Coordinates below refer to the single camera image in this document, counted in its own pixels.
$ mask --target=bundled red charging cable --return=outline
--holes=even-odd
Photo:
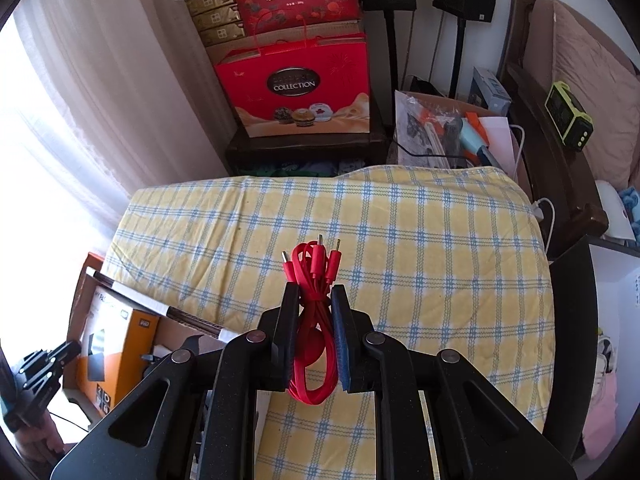
[[[289,261],[283,252],[284,273],[287,281],[300,286],[302,313],[298,318],[296,354],[293,359],[293,378],[288,392],[297,400],[307,404],[320,404],[338,383],[337,358],[335,353],[334,326],[329,311],[328,297],[331,284],[340,266],[340,240],[334,251],[326,256],[322,235],[318,241],[298,244]],[[326,350],[326,372],[322,386],[306,389],[305,368],[315,363]]]

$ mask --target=orange box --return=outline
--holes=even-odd
[[[93,405],[109,413],[141,380],[158,316],[97,286],[84,322],[76,383]]]

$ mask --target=yellow plaid tablecloth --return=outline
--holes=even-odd
[[[339,178],[236,177],[137,192],[103,272],[244,332],[280,304],[280,253],[340,238],[337,283],[408,348],[465,355],[542,429],[554,361],[552,291],[526,195],[489,168],[378,166]],[[323,364],[308,373],[310,386]],[[373,480],[371,394],[321,406],[273,394],[256,478]]]

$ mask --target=silver rivet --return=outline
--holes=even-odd
[[[385,342],[385,335],[382,332],[369,332],[364,339],[369,344],[382,345]]]
[[[460,354],[455,350],[452,350],[451,348],[443,350],[440,354],[440,357],[444,362],[449,364],[457,363],[458,361],[460,361]]]
[[[186,348],[178,348],[174,353],[171,354],[171,361],[178,365],[187,362],[189,359],[191,359],[191,352],[189,352]]]
[[[249,343],[261,343],[267,335],[262,330],[251,330],[246,334],[246,340]]]

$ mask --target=sheer curtain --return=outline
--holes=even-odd
[[[10,361],[64,340],[82,261],[105,252],[132,193],[226,176],[235,123],[184,7],[22,0],[0,31]]]

